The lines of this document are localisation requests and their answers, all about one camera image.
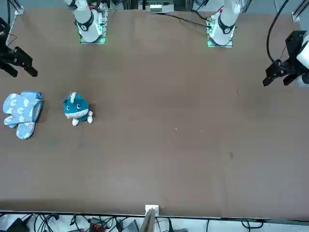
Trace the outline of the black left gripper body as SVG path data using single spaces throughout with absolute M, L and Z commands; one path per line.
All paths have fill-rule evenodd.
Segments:
M 304 30 L 294 30 L 285 40 L 286 48 L 288 52 L 287 60 L 280 63 L 282 68 L 280 68 L 280 75 L 288 74 L 301 74 L 305 70 L 305 66 L 297 60 L 297 55 L 299 54 L 303 40 L 305 38 Z

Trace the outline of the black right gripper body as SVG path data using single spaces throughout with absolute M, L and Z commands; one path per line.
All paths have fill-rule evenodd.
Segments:
M 0 18 L 0 61 L 9 64 L 15 64 L 15 48 L 10 48 L 7 44 L 10 27 Z

